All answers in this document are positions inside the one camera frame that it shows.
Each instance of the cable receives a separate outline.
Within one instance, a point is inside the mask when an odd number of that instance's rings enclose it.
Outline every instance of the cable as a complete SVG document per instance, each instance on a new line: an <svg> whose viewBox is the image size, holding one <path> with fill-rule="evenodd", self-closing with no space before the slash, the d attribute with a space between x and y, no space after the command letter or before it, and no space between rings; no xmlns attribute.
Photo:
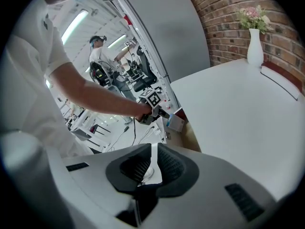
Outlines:
<svg viewBox="0 0 305 229"><path fill-rule="evenodd" d="M133 146L135 138L136 138L136 134L135 134L135 117L133 118L133 126L134 126L134 140L132 142L132 146Z"/></svg>
<svg viewBox="0 0 305 229"><path fill-rule="evenodd" d="M127 46L127 49L128 49L130 56L132 57L132 53L129 51L129 46Z"/></svg>
<svg viewBox="0 0 305 229"><path fill-rule="evenodd" d="M121 137L124 133L125 133L125 131L118 137L118 139L117 139L117 140L115 141L115 143L111 146L111 148L109 148L109 149L106 151L106 153L108 153L109 150L112 149L112 147L118 142L118 140L120 139L120 137Z"/></svg>
<svg viewBox="0 0 305 229"><path fill-rule="evenodd" d="M154 125L149 129L149 131L140 139L140 141L139 141L136 145L138 145L138 144L146 137L146 135L149 134L149 132L150 132L151 129L153 129L153 128L154 128Z"/></svg>
<svg viewBox="0 0 305 229"><path fill-rule="evenodd" d="M154 128L154 127L148 127L140 139L144 138L152 128Z"/></svg>
<svg viewBox="0 0 305 229"><path fill-rule="evenodd" d="M112 147L118 142L118 140L120 139L120 137L121 137L125 132L128 131L128 129L129 129L129 125L127 124L127 126L125 127L123 133L118 137L118 139L117 139L117 140L115 141L115 143L111 146L111 148L109 148L109 149L106 151L106 153L108 153L108 151L112 149Z"/></svg>
<svg viewBox="0 0 305 229"><path fill-rule="evenodd" d="M150 134L149 134L147 137L145 137L141 142L143 142L145 139L149 138L152 134L154 134L154 132L150 133Z"/></svg>

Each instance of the white machine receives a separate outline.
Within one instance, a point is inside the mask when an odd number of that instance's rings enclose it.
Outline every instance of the white machine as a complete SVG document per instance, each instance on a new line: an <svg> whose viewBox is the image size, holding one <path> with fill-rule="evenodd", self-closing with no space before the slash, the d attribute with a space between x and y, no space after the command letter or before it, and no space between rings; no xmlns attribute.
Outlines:
<svg viewBox="0 0 305 229"><path fill-rule="evenodd" d="M0 143L20 196L14 206L25 203L49 228L246 228L275 205L230 163L177 146L141 144L62 160L29 134L7 133ZM145 185L153 151L162 183Z"/></svg>

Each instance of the vent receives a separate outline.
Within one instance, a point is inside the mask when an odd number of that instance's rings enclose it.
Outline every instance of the vent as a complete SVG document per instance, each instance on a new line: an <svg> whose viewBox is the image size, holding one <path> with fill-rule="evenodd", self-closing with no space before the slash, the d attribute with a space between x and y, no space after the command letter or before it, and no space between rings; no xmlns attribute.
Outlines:
<svg viewBox="0 0 305 229"><path fill-rule="evenodd" d="M74 171L74 170L79 170L79 169L83 169L88 167L89 165L85 162L83 163L79 163L79 164L75 164L75 165L71 165L71 166L66 166L67 170L69 172Z"/></svg>
<svg viewBox="0 0 305 229"><path fill-rule="evenodd" d="M224 188L248 222L260 216L264 212L264 210L239 184L234 183L227 185Z"/></svg>

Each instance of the white t-shirt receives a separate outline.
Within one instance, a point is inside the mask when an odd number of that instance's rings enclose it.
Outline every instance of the white t-shirt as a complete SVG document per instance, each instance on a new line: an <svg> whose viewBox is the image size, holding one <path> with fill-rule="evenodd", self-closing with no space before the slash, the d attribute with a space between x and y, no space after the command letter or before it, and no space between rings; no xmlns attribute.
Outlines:
<svg viewBox="0 0 305 229"><path fill-rule="evenodd" d="M118 71L117 68L114 66L114 59L117 56L115 52L110 50L109 48L102 46L99 48L93 48L92 52L89 57L89 62L96 62L98 63L106 72L108 77L110 75L108 71L111 69L112 71ZM118 81L123 82L125 79L121 76L116 78Z"/></svg>
<svg viewBox="0 0 305 229"><path fill-rule="evenodd" d="M0 122L6 131L21 130L44 146L57 148L61 157L92 154L69 132L45 84L44 77L70 62L58 30L46 15L46 2L33 1L6 45L0 68Z"/></svg>

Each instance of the man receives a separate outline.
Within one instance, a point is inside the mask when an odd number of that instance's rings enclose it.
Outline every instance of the man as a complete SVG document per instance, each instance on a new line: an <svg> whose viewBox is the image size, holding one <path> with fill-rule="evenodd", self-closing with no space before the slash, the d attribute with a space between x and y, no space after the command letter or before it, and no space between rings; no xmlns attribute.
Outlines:
<svg viewBox="0 0 305 229"><path fill-rule="evenodd" d="M21 130L61 157L92 154L65 125L45 77L75 104L92 111L135 116L151 108L117 96L80 76L67 57L61 37L47 16L47 5L65 0L34 0L20 17L2 54L0 89L2 131Z"/></svg>
<svg viewBox="0 0 305 229"><path fill-rule="evenodd" d="M129 98L132 101L136 101L136 98L130 91L129 86L126 84L125 78L119 75L119 73L116 77L114 77L114 75L112 77L112 73L117 72L117 69L113 63L119 61L128 52L128 49L124 49L118 55L115 55L110 49L108 49L107 47L103 47L104 40L99 36L91 37L89 43L92 47L89 62L95 62L99 64L107 74L108 78L111 81L111 84L116 86L125 97ZM119 94L114 87L110 87L109 90L114 92L115 94ZM132 119L128 117L125 118L125 121L126 124L128 124L132 121Z"/></svg>

